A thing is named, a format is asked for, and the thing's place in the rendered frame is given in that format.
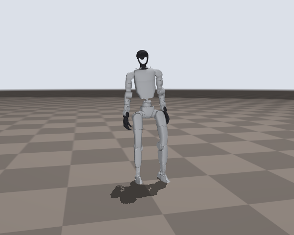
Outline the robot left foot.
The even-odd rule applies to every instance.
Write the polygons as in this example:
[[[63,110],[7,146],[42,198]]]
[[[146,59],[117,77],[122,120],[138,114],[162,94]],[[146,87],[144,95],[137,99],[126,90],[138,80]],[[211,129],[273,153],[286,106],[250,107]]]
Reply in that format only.
[[[165,182],[165,183],[169,183],[170,180],[167,178],[166,175],[161,175],[160,172],[158,172],[157,177],[160,178],[161,181]]]

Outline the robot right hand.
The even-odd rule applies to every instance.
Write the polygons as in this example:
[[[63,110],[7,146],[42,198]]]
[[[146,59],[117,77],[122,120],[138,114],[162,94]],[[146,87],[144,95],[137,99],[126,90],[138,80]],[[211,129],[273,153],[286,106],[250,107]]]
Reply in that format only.
[[[126,112],[126,116],[123,115],[123,117],[124,117],[124,119],[123,119],[123,126],[124,126],[126,129],[131,130],[131,129],[128,127],[128,125],[129,125],[130,127],[132,127],[132,126],[129,124],[129,122],[128,122],[129,112]]]

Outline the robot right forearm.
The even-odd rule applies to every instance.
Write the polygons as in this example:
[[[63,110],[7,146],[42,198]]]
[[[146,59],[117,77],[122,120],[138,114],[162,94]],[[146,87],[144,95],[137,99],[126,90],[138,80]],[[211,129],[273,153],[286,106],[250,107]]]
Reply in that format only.
[[[130,102],[131,100],[126,98],[126,92],[124,94],[124,111],[123,111],[123,115],[126,116],[126,112],[130,111]]]

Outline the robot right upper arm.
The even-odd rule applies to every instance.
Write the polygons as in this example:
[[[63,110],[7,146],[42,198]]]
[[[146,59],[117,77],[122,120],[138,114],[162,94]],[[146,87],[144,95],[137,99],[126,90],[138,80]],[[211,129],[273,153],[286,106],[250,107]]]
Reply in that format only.
[[[129,72],[126,75],[126,81],[125,81],[125,89],[126,89],[126,98],[132,98],[132,92],[131,92],[131,88],[132,88],[132,79],[134,78],[134,71],[133,72]]]

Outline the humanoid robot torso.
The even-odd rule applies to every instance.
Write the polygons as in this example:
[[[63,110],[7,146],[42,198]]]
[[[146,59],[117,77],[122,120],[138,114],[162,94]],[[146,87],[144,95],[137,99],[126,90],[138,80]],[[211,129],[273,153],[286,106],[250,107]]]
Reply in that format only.
[[[148,68],[148,67],[146,67]],[[154,106],[151,105],[149,98],[154,97],[155,93],[155,71],[151,67],[146,70],[136,69],[134,71],[134,84],[136,93],[140,99],[145,99],[140,106],[142,118],[154,117]]]

